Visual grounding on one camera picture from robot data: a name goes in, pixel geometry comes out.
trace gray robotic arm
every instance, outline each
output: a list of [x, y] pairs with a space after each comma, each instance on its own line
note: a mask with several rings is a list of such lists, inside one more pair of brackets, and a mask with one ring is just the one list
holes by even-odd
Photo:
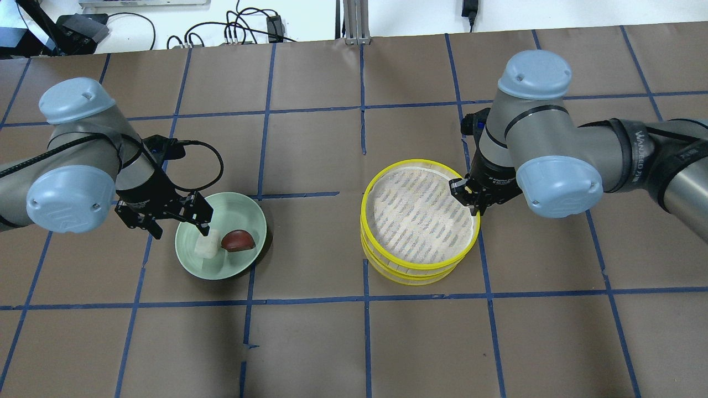
[[700, 120], [604, 120], [575, 127], [562, 97], [567, 62], [543, 50], [515, 55], [499, 79], [492, 108], [467, 115], [462, 132], [477, 149], [452, 194], [484, 214], [524, 193], [530, 209], [565, 217], [603, 193], [646, 189], [708, 241], [708, 126]]
[[158, 135], [141, 140], [92, 79], [53, 86], [40, 109], [55, 131], [44, 154], [0, 165], [0, 232], [32, 223], [55, 232], [86, 232], [103, 223], [118, 194], [115, 211], [130, 228], [159, 239], [156, 221], [173, 218], [208, 234], [212, 208], [199, 193], [206, 186], [181, 196], [161, 165], [183, 157], [185, 145], [203, 144], [217, 154], [223, 172], [216, 149]]

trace brown wedge-shaped object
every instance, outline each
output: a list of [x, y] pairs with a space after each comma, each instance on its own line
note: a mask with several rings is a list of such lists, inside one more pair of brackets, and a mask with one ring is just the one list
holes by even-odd
[[253, 237], [242, 229], [235, 229], [222, 239], [222, 248], [229, 253], [250, 250], [254, 247], [256, 247], [256, 242]]

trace yellow-rimmed basket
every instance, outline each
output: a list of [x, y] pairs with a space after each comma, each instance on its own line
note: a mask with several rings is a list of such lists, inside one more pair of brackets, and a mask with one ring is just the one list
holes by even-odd
[[450, 195], [452, 178], [460, 175], [444, 164], [410, 159], [371, 180], [361, 204], [361, 240], [384, 277], [427, 285], [452, 272], [472, 248], [479, 215]]

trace blue plastic cap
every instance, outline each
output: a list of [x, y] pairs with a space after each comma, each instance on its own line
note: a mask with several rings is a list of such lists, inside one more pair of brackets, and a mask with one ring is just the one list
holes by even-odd
[[51, 125], [87, 118], [114, 105], [101, 84], [88, 77], [64, 80], [40, 98], [40, 110]]
[[115, 193], [113, 179], [92, 166], [48, 171], [27, 192], [27, 214], [54, 232], [87, 232], [103, 224]]
[[572, 77], [571, 66], [560, 55], [527, 50], [507, 62], [498, 87], [521, 99], [549, 100], [566, 95]]
[[516, 171], [516, 181], [534, 213], [567, 217], [593, 207], [603, 196], [603, 179], [588, 162], [574, 157], [531, 159]]

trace light green bowl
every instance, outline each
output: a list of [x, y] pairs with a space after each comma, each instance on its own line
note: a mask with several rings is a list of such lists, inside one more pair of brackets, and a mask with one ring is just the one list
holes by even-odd
[[209, 280], [224, 279], [248, 268], [263, 250], [266, 242], [266, 216], [261, 207], [248, 196], [235, 192], [215, 193], [207, 197], [214, 208], [209, 226], [218, 229], [221, 238], [234, 229], [243, 229], [253, 237], [256, 247], [251, 250], [229, 253], [219, 248], [214, 258], [200, 258], [194, 254], [199, 230], [192, 224], [181, 222], [175, 234], [175, 251], [182, 267], [192, 275]]

